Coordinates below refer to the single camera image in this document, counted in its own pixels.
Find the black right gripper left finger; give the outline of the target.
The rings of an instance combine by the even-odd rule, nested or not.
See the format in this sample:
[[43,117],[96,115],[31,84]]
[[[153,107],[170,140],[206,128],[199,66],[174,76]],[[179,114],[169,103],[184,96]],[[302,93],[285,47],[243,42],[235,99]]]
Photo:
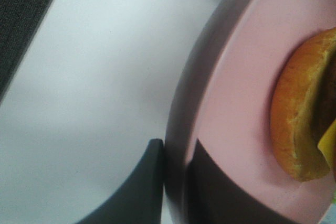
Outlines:
[[163,141],[152,139],[137,166],[118,190],[79,223],[160,223],[163,167]]

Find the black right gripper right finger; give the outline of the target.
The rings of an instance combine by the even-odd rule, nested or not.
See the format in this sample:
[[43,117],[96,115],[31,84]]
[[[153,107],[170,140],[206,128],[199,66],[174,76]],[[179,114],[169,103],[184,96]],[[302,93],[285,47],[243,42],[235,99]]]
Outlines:
[[233,182],[197,141],[186,182],[188,223],[294,223]]

